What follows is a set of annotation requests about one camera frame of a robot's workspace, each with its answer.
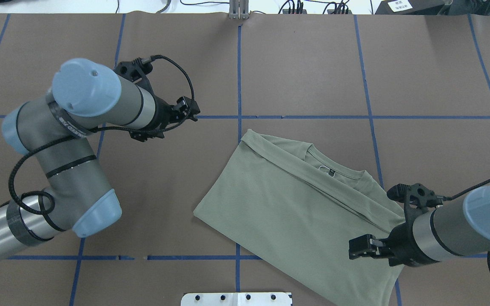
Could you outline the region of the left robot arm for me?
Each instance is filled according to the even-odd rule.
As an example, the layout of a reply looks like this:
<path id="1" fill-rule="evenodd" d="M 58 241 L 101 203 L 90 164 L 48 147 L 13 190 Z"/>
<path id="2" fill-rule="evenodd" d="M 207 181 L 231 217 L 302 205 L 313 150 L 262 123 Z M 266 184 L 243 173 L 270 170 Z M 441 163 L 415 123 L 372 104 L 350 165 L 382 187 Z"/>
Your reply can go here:
<path id="1" fill-rule="evenodd" d="M 191 96 L 170 105 L 148 79 L 165 60 L 185 76 Z M 121 218 L 114 188 L 88 137 L 122 130 L 136 141 L 164 138 L 200 109 L 192 81 L 162 55 L 136 58 L 115 68 L 73 58 L 55 73 L 43 97 L 26 102 L 2 123 L 6 143 L 21 155 L 8 178 L 10 199 L 0 205 L 0 260 L 73 231 L 97 234 Z"/>

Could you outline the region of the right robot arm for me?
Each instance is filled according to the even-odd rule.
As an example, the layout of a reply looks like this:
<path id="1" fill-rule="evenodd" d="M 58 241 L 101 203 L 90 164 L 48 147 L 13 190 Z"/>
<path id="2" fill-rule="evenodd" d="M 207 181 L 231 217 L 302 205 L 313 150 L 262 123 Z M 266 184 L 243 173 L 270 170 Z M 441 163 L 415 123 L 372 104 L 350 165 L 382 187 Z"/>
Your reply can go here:
<path id="1" fill-rule="evenodd" d="M 349 241 L 351 260 L 387 259 L 390 266 L 420 267 L 490 252 L 490 185 L 474 187 L 461 204 L 422 184 L 397 184 L 387 197 L 403 203 L 405 222 L 377 239 L 366 234 Z"/>

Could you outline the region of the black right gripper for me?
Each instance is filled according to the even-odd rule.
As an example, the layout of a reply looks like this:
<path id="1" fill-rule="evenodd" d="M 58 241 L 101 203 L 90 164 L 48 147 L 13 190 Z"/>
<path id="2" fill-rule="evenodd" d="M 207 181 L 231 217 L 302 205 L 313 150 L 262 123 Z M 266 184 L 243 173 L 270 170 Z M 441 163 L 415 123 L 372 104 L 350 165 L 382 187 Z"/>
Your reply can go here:
<path id="1" fill-rule="evenodd" d="M 361 235 L 349 240 L 349 259 L 387 259 L 389 266 L 420 266 L 406 225 L 393 228 L 387 238 L 376 238 L 373 234 Z"/>

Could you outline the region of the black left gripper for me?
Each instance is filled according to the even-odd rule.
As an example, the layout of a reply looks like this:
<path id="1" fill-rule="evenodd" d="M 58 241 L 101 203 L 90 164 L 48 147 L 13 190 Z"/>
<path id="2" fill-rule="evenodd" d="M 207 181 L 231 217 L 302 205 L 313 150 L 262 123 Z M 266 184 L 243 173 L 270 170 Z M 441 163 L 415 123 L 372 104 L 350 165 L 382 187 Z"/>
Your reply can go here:
<path id="1" fill-rule="evenodd" d="M 172 130 L 185 120 L 197 121 L 198 103 L 189 97 L 179 97 L 171 106 L 158 96 L 141 96 L 136 117 L 129 122 L 130 137 L 145 142 L 149 138 L 164 138 L 165 130 Z"/>

